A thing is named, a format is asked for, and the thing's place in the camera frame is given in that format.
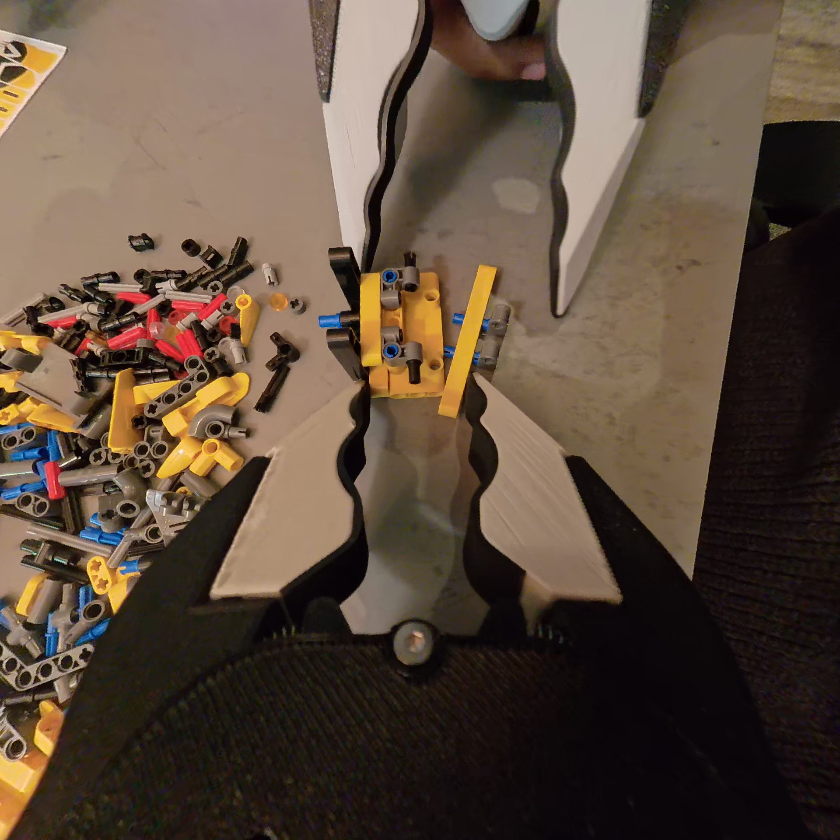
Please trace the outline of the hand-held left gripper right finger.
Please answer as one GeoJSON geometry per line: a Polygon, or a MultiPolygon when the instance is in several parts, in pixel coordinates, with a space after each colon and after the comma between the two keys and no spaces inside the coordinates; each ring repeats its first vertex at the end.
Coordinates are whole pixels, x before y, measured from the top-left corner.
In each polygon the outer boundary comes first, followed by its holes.
{"type": "Polygon", "coordinates": [[[556,602],[620,605],[563,447],[479,374],[469,378],[464,405],[478,480],[464,568],[478,596],[519,611],[529,630],[556,602]]]}

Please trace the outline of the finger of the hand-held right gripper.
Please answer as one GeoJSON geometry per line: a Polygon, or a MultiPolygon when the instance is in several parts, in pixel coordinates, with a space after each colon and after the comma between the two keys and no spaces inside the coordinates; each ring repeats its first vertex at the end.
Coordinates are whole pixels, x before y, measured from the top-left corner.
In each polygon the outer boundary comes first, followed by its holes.
{"type": "Polygon", "coordinates": [[[340,231],[363,271],[375,261],[398,118],[431,34],[428,2],[320,4],[320,96],[340,231]]]}
{"type": "Polygon", "coordinates": [[[549,23],[547,71],[560,108],[550,177],[549,293],[568,310],[592,260],[644,128],[638,114],[647,1],[560,1],[549,23]]]}

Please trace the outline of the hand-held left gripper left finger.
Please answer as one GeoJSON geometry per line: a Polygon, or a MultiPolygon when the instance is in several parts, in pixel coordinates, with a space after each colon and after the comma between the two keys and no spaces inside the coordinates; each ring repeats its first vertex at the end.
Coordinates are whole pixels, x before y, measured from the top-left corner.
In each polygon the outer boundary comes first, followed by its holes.
{"type": "Polygon", "coordinates": [[[269,451],[212,600],[279,596],[302,614],[313,599],[342,603],[360,587],[369,550],[354,482],[370,415],[369,386],[354,381],[269,451]]]}

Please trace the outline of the yellow toy beam with pins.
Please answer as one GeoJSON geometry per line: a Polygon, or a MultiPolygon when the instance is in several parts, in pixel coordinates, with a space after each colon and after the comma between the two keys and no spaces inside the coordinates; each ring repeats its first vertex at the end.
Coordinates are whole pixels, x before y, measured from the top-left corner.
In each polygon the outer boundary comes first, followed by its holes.
{"type": "Polygon", "coordinates": [[[495,369],[502,342],[511,320],[511,307],[504,301],[491,302],[497,268],[480,265],[464,312],[456,313],[453,322],[460,327],[449,367],[438,414],[455,418],[463,401],[469,373],[495,369]]]}

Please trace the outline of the yellow toy brick frame assembly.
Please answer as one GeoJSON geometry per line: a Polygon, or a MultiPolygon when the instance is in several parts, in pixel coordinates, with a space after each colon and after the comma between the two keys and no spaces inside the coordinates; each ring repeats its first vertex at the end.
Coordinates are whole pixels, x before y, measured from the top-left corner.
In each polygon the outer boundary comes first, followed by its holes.
{"type": "Polygon", "coordinates": [[[319,316],[333,357],[374,397],[441,396],[445,347],[438,277],[421,272],[414,252],[401,266],[362,274],[349,247],[329,250],[349,308],[319,316]]]}

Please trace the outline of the person's right hand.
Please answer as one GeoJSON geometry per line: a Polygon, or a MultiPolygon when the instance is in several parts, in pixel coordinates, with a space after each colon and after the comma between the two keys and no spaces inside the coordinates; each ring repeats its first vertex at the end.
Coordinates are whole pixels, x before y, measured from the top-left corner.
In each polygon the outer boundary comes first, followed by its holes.
{"type": "Polygon", "coordinates": [[[545,47],[536,35],[489,41],[473,28],[460,1],[430,1],[430,49],[468,77],[487,81],[541,81],[545,47]]]}

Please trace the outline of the black toy angle connector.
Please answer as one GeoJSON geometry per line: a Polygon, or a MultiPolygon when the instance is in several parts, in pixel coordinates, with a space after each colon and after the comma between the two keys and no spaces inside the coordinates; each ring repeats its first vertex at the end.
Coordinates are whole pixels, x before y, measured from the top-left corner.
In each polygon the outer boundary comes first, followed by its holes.
{"type": "Polygon", "coordinates": [[[299,361],[301,352],[299,348],[286,338],[281,332],[274,331],[269,336],[273,343],[275,352],[274,355],[265,363],[266,370],[270,373],[270,378],[257,398],[255,403],[255,411],[260,414],[266,414],[275,405],[279,393],[285,384],[291,366],[299,361]]]}

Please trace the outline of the black chair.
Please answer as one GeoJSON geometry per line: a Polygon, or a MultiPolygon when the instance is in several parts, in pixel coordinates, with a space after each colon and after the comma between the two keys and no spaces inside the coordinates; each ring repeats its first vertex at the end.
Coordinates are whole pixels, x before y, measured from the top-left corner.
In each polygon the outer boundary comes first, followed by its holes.
{"type": "Polygon", "coordinates": [[[839,122],[772,122],[763,127],[744,251],[770,241],[771,226],[793,228],[839,204],[839,122]]]}

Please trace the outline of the person's dark knit sweater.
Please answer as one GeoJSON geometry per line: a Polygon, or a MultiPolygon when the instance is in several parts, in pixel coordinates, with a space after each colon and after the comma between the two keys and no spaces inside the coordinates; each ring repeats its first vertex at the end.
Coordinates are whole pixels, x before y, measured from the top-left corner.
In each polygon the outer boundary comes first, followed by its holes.
{"type": "Polygon", "coordinates": [[[742,260],[694,582],[797,816],[839,837],[839,211],[742,260]]]}

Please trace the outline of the pile of toy building parts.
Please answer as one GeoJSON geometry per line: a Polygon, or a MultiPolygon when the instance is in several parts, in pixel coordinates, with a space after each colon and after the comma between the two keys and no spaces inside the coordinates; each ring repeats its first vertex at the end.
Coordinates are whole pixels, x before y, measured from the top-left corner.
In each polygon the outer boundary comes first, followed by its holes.
{"type": "Polygon", "coordinates": [[[101,635],[155,554],[245,464],[239,408],[259,310],[229,255],[95,272],[2,321],[2,517],[32,571],[2,599],[2,830],[56,749],[101,635]]]}

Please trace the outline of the yellow printed instruction sheet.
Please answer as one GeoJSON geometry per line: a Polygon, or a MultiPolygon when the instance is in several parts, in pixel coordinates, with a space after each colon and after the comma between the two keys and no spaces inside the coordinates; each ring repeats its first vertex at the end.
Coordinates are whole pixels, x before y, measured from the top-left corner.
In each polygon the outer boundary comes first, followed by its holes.
{"type": "Polygon", "coordinates": [[[67,47],[1,31],[1,134],[35,95],[67,47]]]}

